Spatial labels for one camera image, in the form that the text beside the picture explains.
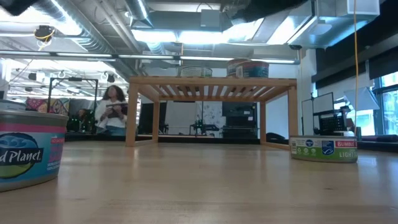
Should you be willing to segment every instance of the wooden table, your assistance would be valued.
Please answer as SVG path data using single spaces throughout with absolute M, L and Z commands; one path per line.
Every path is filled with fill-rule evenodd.
M 138 93 L 154 102 L 152 140 L 136 142 L 135 139 Z M 157 142 L 159 138 L 160 100 L 179 100 L 260 102 L 261 144 L 289 149 L 287 145 L 274 144 L 266 140 L 266 103 L 286 94 L 289 98 L 289 136 L 298 135 L 296 79 L 131 77 L 126 146 L 141 146 Z

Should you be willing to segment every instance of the bumble bee tuna can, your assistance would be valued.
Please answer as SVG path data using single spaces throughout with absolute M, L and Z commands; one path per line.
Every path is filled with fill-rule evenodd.
M 343 136 L 291 136 L 293 159 L 317 162 L 356 162 L 358 160 L 355 137 Z
M 68 117 L 0 110 L 0 191 L 58 176 Z

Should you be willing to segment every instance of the ceiling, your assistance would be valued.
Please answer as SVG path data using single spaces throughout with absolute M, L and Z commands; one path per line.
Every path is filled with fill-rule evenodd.
M 100 39 L 104 40 L 112 52 L 112 54 L 151 54 L 145 42 L 137 41 L 133 34 L 130 32 L 131 38 L 127 35 L 121 35 L 122 28 L 130 30 L 131 21 L 126 16 L 126 0 L 104 0 L 107 1 L 111 9 L 107 9 L 112 21 L 109 21 L 101 9 L 98 7 L 96 2 L 102 0 L 63 0 L 69 5 L 76 9 L 80 19 L 84 19 L 90 30 L 90 34 L 97 33 Z M 214 9 L 220 12 L 229 12 L 237 9 L 242 9 L 247 6 L 249 0 L 146 0 L 146 3 L 152 12 L 184 12 L 195 14 L 201 12 L 202 9 Z M 303 26 L 312 16 L 311 1 L 304 4 L 300 9 L 292 9 L 279 12 L 272 16 L 267 17 L 264 22 L 259 26 L 259 29 L 254 33 L 251 40 L 246 42 L 235 42 L 229 44 L 181 44 L 175 42 L 163 43 L 164 49 L 167 54 L 172 55 L 184 55 L 184 56 L 204 56 L 204 57 L 226 57 L 226 58 L 275 58 L 275 59 L 294 59 L 299 60 L 298 53 L 296 50 L 290 49 L 285 45 L 269 45 L 267 41 L 269 39 L 283 39 L 286 30 L 280 30 L 280 34 L 272 36 L 271 34 L 278 31 L 278 27 L 282 27 L 283 22 L 288 22 L 288 18 L 291 18 L 294 23 L 288 24 L 293 27 L 291 29 L 296 32 L 296 29 Z M 38 28 L 39 25 L 55 26 L 61 32 L 56 32 L 51 40 L 50 44 L 45 46 L 43 51 L 46 52 L 76 52 L 85 53 L 86 49 L 76 43 L 77 38 L 72 37 L 71 34 L 77 35 L 80 31 L 77 29 L 70 30 L 73 26 L 62 25 L 60 28 L 59 21 L 56 21 L 52 17 L 42 14 L 41 12 L 30 8 L 19 17 L 11 17 L 6 12 L 0 11 L 0 50 L 28 50 L 38 51 L 41 42 L 36 40 L 33 36 L 33 31 Z M 156 60 L 145 60 L 141 63 L 136 64 L 135 60 L 124 59 L 122 63 L 127 66 L 131 71 L 125 70 L 120 72 L 118 67 L 115 67 L 115 63 L 111 62 L 76 62 L 76 61 L 61 61 L 58 58 L 49 58 L 51 60 L 33 60 L 27 67 L 27 72 L 17 72 L 19 68 L 24 68 L 33 58 L 27 58 L 26 60 L 15 59 L 10 63 L 9 66 L 11 72 L 11 92 L 15 93 L 26 93 L 24 85 L 49 85 L 50 77 L 57 77 L 61 71 L 64 71 L 66 77 L 90 77 L 97 78 L 99 80 L 100 87 L 106 87 L 110 83 L 106 82 L 107 74 L 116 74 L 116 82 L 118 85 L 126 86 L 125 79 L 129 75 L 161 75 L 159 73 L 150 73 L 152 71 L 148 68 L 168 68 L 175 69 L 180 65 L 180 62 L 169 63 Z M 209 62 L 209 61 L 184 61 L 184 65 L 195 65 L 204 66 L 210 68 L 226 68 L 226 62 Z M 44 73 L 44 79 L 32 82 L 28 79 L 29 73 L 39 72 Z M 65 82 L 66 85 L 80 85 L 88 87 L 87 83 L 69 83 Z M 38 88 L 35 86 L 33 91 L 27 94 L 44 94 L 48 92 L 47 87 Z M 63 90 L 56 90 L 59 95 L 64 94 Z M 92 90 L 86 91 L 85 95 L 92 94 Z

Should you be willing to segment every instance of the tuna can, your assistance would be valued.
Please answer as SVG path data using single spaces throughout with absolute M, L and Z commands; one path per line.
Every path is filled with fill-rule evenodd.
M 178 77 L 212 77 L 213 71 L 210 68 L 201 66 L 181 66 L 177 68 Z
M 355 137 L 291 136 L 290 149 L 293 159 L 345 163 L 358 160 Z
M 58 176 L 68 117 L 0 110 L 0 192 Z
M 238 78 L 268 78 L 267 62 L 243 62 L 236 67 Z
M 250 62 L 249 59 L 233 59 L 227 63 L 227 76 L 236 77 L 236 67 L 243 62 Z

